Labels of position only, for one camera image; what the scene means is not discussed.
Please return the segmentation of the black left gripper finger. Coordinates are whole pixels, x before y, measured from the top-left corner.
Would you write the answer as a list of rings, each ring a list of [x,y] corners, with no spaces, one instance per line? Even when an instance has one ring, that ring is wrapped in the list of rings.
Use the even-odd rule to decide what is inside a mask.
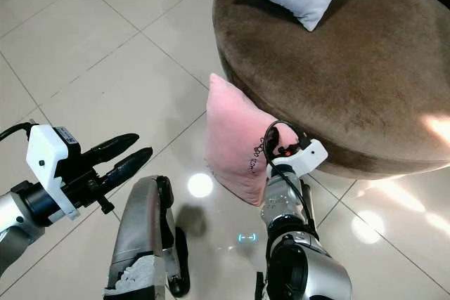
[[[91,166],[109,162],[111,159],[115,159],[116,156],[121,155],[126,149],[137,143],[138,139],[139,135],[137,133],[120,134],[119,136],[100,143],[100,145],[93,146],[93,148],[83,153],[82,158]]]
[[[121,162],[116,163],[113,168],[101,179],[101,187],[104,190],[113,190],[132,178],[153,155],[151,147],[139,149],[131,155],[126,156]]]

